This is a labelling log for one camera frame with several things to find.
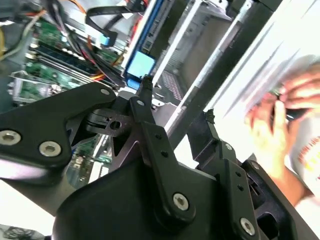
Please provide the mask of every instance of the finger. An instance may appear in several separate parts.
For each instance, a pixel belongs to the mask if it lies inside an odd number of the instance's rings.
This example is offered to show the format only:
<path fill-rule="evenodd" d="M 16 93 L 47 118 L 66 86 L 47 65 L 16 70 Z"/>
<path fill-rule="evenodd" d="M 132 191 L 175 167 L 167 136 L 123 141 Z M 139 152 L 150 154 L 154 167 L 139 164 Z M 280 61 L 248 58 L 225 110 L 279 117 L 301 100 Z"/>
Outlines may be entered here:
<path fill-rule="evenodd" d="M 270 116 L 273 105 L 273 103 L 262 101 L 260 107 L 256 109 L 252 123 L 254 136 L 271 135 Z"/>
<path fill-rule="evenodd" d="M 320 95 L 320 79 L 310 81 L 289 91 L 287 93 L 286 101 L 290 99 L 309 98 L 315 95 Z"/>
<path fill-rule="evenodd" d="M 270 94 L 268 98 L 263 98 L 260 107 L 255 112 L 255 118 L 269 123 L 276 99 L 277 97 L 272 94 Z"/>
<path fill-rule="evenodd" d="M 282 101 L 276 101 L 274 107 L 273 135 L 282 138 L 287 131 L 286 109 Z"/>
<path fill-rule="evenodd" d="M 280 94 L 286 94 L 291 90 L 298 88 L 312 80 L 320 79 L 320 70 L 318 71 L 309 71 L 298 77 L 295 77 L 291 80 L 286 81 L 283 86 L 279 89 Z"/>
<path fill-rule="evenodd" d="M 320 94 L 310 97 L 300 97 L 285 101 L 287 109 L 318 109 L 320 108 Z"/>
<path fill-rule="evenodd" d="M 257 109 L 257 106 L 254 106 L 245 116 L 244 118 L 244 124 L 248 128 L 248 130 L 251 132 L 253 127 L 253 117 L 255 115 L 255 111 Z"/>

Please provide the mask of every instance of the black plastic part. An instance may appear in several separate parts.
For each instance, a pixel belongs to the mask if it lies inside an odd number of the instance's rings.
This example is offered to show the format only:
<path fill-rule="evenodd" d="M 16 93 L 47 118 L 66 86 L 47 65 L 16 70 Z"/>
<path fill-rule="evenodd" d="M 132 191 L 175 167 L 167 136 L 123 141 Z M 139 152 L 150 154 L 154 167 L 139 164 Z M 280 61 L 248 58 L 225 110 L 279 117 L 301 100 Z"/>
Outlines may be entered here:
<path fill-rule="evenodd" d="M 173 230 L 177 224 L 167 222 L 171 224 L 168 228 L 158 219 L 159 206 L 154 205 L 158 195 L 152 189 L 155 183 L 150 181 L 142 159 L 136 159 L 72 194 L 57 212 L 53 239 L 105 240 L 106 234 L 112 240 L 223 239 L 216 210 L 218 183 L 180 165 L 177 170 L 186 186 L 183 194 L 196 206 L 193 222 L 178 233 Z"/>
<path fill-rule="evenodd" d="M 111 106 L 115 98 L 109 88 L 90 83 L 1 114 L 0 131 L 13 130 L 21 135 L 21 141 L 0 145 L 0 176 L 36 184 L 60 180 L 71 160 L 71 148 L 94 136 L 85 132 L 79 136 L 85 116 L 94 109 Z M 39 146 L 45 141 L 58 143 L 61 153 L 43 156 Z"/>
<path fill-rule="evenodd" d="M 210 157 L 217 152 L 220 142 L 215 128 L 210 129 L 207 122 L 208 119 L 213 122 L 211 112 L 212 110 L 207 113 L 202 112 L 193 121 L 187 132 L 193 160 L 199 163 L 198 169 L 201 170 L 206 167 Z"/>
<path fill-rule="evenodd" d="M 242 27 L 219 57 L 212 71 L 207 75 L 196 95 L 188 104 L 186 110 L 183 111 L 181 117 L 168 132 L 173 148 L 176 148 L 186 135 L 190 124 L 199 116 L 210 99 L 216 94 L 272 14 L 273 11 L 264 4 L 259 2 L 252 4 L 246 14 Z"/>
<path fill-rule="evenodd" d="M 260 166 L 259 169 L 256 169 L 252 163 L 253 161 L 247 160 L 241 167 L 258 186 L 257 190 L 259 194 L 264 197 L 263 201 L 254 206 L 254 213 L 258 219 L 258 224 L 262 224 L 261 228 L 266 231 L 266 235 L 273 235 L 277 232 L 276 239 L 279 240 L 317 240 L 316 235 L 275 183 L 269 178 L 263 168 Z M 261 221 L 261 218 L 263 218 L 265 214 L 272 216 L 264 219 L 264 221 L 267 222 Z"/>
<path fill-rule="evenodd" d="M 288 122 L 297 120 L 301 118 L 303 115 L 307 113 L 309 109 L 308 108 L 300 108 L 300 109 L 286 109 L 285 110 L 285 119 L 288 120 Z M 273 126 L 274 124 L 274 118 L 275 118 L 275 110 L 273 109 L 271 116 L 270 116 L 270 125 Z"/>

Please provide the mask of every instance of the orange wire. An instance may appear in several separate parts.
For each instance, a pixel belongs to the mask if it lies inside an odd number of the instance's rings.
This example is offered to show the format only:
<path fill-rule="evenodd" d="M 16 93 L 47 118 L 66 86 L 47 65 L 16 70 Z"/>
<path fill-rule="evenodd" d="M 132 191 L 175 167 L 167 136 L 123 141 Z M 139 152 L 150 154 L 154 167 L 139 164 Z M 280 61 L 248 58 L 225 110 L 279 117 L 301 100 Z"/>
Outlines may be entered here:
<path fill-rule="evenodd" d="M 74 3 L 79 8 L 80 12 L 82 12 L 83 14 L 86 14 L 86 10 L 81 6 L 81 4 L 77 0 L 68 0 L 68 1 Z"/>
<path fill-rule="evenodd" d="M 92 80 L 97 80 L 97 79 L 100 79 L 100 78 L 103 78 L 105 75 L 102 73 L 100 75 L 96 75 L 96 76 L 93 76 L 91 77 Z"/>

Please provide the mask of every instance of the yellow wire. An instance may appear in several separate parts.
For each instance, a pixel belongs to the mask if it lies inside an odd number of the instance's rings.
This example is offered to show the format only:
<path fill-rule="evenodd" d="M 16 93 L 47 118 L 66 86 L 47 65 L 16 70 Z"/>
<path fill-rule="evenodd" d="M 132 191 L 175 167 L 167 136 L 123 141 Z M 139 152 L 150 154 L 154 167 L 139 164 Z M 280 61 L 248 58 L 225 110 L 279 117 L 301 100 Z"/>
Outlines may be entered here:
<path fill-rule="evenodd" d="M 0 57 L 4 54 L 5 50 L 5 35 L 0 27 Z"/>
<path fill-rule="evenodd" d="M 100 75 L 91 77 L 91 79 L 92 79 L 92 80 L 96 80 L 96 79 L 100 79 L 100 78 L 102 78 L 102 77 L 104 77 L 104 76 L 105 76 L 105 75 L 102 73 L 102 74 L 100 74 Z"/>

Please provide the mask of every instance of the person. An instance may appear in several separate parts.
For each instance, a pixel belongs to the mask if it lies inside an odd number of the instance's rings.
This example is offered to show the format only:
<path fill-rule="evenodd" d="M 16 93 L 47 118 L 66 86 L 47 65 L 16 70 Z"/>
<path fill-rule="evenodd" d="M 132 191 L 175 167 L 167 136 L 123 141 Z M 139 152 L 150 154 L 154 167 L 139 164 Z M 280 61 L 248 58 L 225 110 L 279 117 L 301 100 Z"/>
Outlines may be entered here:
<path fill-rule="evenodd" d="M 254 106 L 245 117 L 254 142 L 253 153 L 257 162 L 274 181 L 289 202 L 296 206 L 302 199 L 312 196 L 306 183 L 285 166 L 285 157 L 291 151 L 300 123 L 320 112 L 320 64 L 305 73 L 286 80 L 279 89 L 279 98 L 267 93 L 260 104 Z M 289 123 L 286 109 L 308 109 L 301 118 Z M 274 109 L 271 125 L 270 117 Z M 313 139 L 313 171 L 320 177 L 320 136 Z"/>

